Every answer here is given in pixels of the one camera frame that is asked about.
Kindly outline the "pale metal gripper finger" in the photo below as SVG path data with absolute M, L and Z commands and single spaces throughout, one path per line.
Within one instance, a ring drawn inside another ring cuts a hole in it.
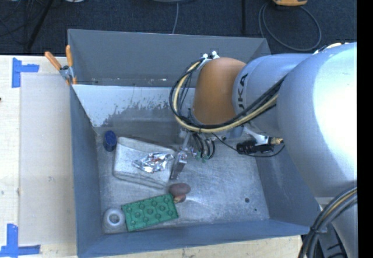
M 184 166 L 186 166 L 187 162 L 187 153 L 178 153 L 177 161 L 175 163 L 175 179 L 177 179 L 180 173 L 183 171 Z
M 182 171 L 182 154 L 178 153 L 175 157 L 175 161 L 173 163 L 173 167 L 170 174 L 170 179 L 177 179 L 179 174 Z

